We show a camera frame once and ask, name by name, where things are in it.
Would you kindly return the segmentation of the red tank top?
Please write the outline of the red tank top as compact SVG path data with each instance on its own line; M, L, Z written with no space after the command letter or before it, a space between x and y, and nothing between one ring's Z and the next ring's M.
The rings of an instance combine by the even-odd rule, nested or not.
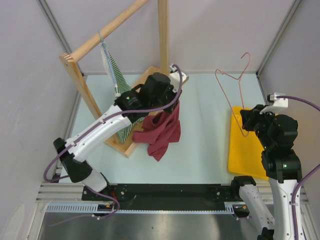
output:
M177 143L181 137L179 120L180 105L172 113L160 111L147 116L142 123L142 131L135 131L132 140L139 144L148 144L147 153L156 161L165 155L170 143Z

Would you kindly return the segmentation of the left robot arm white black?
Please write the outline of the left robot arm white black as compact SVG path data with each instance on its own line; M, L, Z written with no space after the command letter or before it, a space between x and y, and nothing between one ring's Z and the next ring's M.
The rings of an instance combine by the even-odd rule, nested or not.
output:
M70 180L82 183L100 200L110 196L111 188L104 175L88 162L88 156L104 141L151 112L172 112L182 92L163 73L149 75L140 83L115 99L114 104L78 135L67 140L57 138L53 144Z

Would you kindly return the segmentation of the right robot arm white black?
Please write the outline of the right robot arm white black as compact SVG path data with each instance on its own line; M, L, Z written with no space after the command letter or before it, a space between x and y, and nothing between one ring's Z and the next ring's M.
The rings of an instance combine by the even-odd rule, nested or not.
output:
M244 201L248 207L259 240L303 240L300 188L302 165L293 150L298 136L298 122L285 114L264 112L266 106L240 110L242 128L255 133L263 150L261 163L265 170L273 198L271 213L262 200L252 176L233 178L231 196Z

